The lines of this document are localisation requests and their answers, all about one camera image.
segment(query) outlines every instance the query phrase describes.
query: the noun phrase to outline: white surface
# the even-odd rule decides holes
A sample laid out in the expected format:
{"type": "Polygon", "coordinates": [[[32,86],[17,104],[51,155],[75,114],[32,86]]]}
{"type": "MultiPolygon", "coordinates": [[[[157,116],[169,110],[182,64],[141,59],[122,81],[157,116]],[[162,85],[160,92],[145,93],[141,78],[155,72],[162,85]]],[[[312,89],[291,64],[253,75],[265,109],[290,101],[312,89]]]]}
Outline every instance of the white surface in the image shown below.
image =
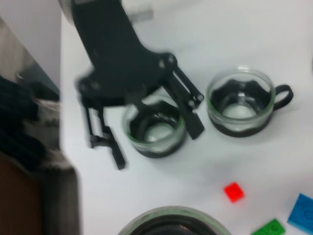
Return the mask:
{"type": "Polygon", "coordinates": [[[58,0],[0,0],[0,17],[60,87],[61,8],[58,0]]]}
{"type": "Polygon", "coordinates": [[[313,2],[182,1],[156,7],[154,19],[135,29],[147,47],[170,48],[203,93],[214,74],[246,64],[275,85],[291,85],[294,99],[265,130],[243,139],[215,130],[203,103],[198,114],[205,132],[159,160],[133,149],[122,132],[123,109],[110,109],[108,124],[129,162],[118,171],[108,149],[89,148],[74,81],[90,62],[76,29],[63,17],[62,147],[79,173],[83,234],[115,235],[139,214],[169,205],[208,213],[234,235],[250,234],[273,218],[287,235],[304,234],[287,218],[300,192],[313,197],[313,2]],[[246,194],[235,204],[223,192],[233,181],[246,194]]]}

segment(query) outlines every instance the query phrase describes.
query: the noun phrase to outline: gray wall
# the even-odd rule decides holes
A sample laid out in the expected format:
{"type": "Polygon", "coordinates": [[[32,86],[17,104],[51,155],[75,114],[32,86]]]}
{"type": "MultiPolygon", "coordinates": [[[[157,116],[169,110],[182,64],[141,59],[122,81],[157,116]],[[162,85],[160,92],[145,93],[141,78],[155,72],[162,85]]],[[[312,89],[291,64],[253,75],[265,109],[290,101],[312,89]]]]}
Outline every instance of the gray wall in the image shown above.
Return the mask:
{"type": "Polygon", "coordinates": [[[0,17],[60,87],[61,8],[57,0],[0,0],[0,17]]]}

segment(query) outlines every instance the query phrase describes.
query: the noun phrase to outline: green lego brick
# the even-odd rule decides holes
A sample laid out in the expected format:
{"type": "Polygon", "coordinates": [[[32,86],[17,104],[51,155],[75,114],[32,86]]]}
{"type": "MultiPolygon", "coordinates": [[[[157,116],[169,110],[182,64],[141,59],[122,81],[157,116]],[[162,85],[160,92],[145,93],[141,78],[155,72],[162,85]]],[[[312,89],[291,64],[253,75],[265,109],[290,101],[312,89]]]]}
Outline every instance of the green lego brick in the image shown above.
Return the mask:
{"type": "Polygon", "coordinates": [[[282,235],[285,232],[285,228],[278,222],[278,220],[273,219],[251,235],[282,235]]]}

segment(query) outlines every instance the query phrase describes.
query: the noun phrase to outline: black handle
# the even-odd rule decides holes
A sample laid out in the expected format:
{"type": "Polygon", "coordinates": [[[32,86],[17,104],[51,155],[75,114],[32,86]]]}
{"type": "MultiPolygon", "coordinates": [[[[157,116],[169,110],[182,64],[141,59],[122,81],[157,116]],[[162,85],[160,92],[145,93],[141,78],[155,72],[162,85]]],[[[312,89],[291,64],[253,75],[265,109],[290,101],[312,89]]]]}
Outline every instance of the black handle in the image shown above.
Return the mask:
{"type": "Polygon", "coordinates": [[[290,103],[290,101],[293,98],[293,92],[292,92],[290,86],[288,86],[288,85],[280,85],[280,86],[276,87],[275,90],[276,90],[276,95],[278,95],[282,92],[288,92],[288,94],[282,100],[274,103],[274,111],[277,109],[280,109],[282,107],[285,107],[287,104],[290,103]]]}

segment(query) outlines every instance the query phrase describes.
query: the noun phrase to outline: black cloth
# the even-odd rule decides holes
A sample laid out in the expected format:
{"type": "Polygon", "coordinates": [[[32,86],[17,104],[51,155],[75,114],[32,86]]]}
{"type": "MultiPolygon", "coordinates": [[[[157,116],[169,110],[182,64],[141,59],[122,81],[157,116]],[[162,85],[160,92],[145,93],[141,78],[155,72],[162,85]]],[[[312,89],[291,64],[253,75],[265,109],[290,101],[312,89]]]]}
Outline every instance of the black cloth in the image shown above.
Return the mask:
{"type": "Polygon", "coordinates": [[[23,131],[23,120],[38,120],[38,105],[30,92],[0,76],[0,151],[34,171],[45,156],[45,147],[23,131]]]}

